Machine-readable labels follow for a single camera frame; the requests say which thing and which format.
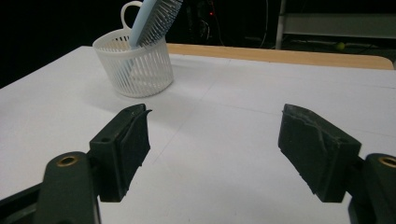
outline brass screw hole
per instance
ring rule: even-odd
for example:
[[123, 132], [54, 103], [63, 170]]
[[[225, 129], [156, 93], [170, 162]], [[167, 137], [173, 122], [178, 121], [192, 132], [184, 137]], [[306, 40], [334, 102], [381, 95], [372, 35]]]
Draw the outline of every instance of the brass screw hole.
[[381, 157], [379, 158], [379, 161], [384, 165], [387, 165], [392, 168], [396, 168], [396, 159], [392, 157]]
[[68, 156], [68, 157], [64, 157], [61, 160], [59, 160], [56, 164], [59, 167], [65, 167], [65, 166], [70, 166], [73, 165], [74, 163], [76, 163], [78, 161], [78, 158], [75, 156]]

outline white plastic basket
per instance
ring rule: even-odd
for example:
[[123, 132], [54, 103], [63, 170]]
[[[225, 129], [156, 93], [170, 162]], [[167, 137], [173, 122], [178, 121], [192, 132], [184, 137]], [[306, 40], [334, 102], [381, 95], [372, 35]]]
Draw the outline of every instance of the white plastic basket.
[[146, 97], [168, 87], [173, 81], [173, 70], [164, 38], [154, 45], [131, 49], [128, 43], [131, 28], [124, 20], [128, 6], [140, 7], [141, 2], [124, 5], [123, 29], [99, 37], [92, 46], [117, 92], [129, 97]]

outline dark background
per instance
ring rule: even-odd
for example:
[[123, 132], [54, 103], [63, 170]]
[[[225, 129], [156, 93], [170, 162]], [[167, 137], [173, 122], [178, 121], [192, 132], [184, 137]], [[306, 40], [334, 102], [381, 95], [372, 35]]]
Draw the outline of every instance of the dark background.
[[[0, 88], [110, 31], [121, 28], [120, 9], [129, 0], [6, 1], [2, 3]], [[288, 12], [396, 13], [386, 0], [288, 0]], [[263, 48], [275, 44], [280, 1], [184, 0], [166, 36], [168, 43]], [[133, 24], [137, 9], [128, 9]]]

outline plastic basket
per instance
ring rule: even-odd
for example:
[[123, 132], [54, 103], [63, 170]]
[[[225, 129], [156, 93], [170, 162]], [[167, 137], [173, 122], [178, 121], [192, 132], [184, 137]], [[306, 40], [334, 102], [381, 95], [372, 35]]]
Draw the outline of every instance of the plastic basket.
[[133, 1], [124, 5], [123, 29], [99, 37], [92, 46], [117, 92], [129, 97], [146, 97], [168, 87], [173, 81], [173, 70], [164, 38], [154, 45], [131, 49], [128, 43], [131, 28], [124, 20], [128, 6], [140, 7], [141, 3]]

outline yellow ball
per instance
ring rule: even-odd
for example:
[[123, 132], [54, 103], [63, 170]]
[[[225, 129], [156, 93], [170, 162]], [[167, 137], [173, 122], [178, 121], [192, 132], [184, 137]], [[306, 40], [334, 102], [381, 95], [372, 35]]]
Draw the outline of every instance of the yellow ball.
[[342, 51], [342, 50], [344, 50], [345, 48], [346, 48], [346, 44], [344, 44], [344, 42], [338, 42], [338, 43], [335, 45], [335, 49], [336, 49], [336, 50]]

